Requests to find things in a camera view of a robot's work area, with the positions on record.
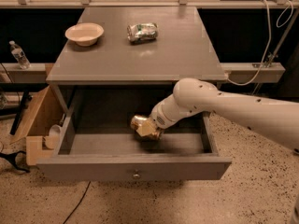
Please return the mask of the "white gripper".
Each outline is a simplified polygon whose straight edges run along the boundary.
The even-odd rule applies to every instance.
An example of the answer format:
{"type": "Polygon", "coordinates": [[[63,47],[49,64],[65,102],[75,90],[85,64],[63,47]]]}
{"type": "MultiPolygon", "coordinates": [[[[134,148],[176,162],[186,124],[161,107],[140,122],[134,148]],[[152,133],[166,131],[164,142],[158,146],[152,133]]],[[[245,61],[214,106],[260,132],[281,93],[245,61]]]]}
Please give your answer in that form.
{"type": "Polygon", "coordinates": [[[169,120],[164,115],[162,109],[155,106],[151,113],[150,118],[142,118],[138,122],[137,133],[141,137],[159,138],[161,129],[167,129],[169,127],[169,120]]]}

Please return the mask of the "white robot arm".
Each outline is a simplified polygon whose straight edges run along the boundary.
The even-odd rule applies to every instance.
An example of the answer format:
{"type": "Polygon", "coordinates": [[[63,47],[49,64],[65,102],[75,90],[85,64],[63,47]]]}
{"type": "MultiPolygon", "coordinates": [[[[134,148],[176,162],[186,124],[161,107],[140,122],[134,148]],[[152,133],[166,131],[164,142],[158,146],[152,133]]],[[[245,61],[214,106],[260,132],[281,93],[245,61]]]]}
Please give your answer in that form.
{"type": "Polygon", "coordinates": [[[135,115],[131,127],[139,136],[157,140],[181,119],[202,112],[215,113],[293,153],[299,151],[298,103],[220,91],[195,78],[178,81],[172,94],[153,107],[149,116],[135,115]]]}

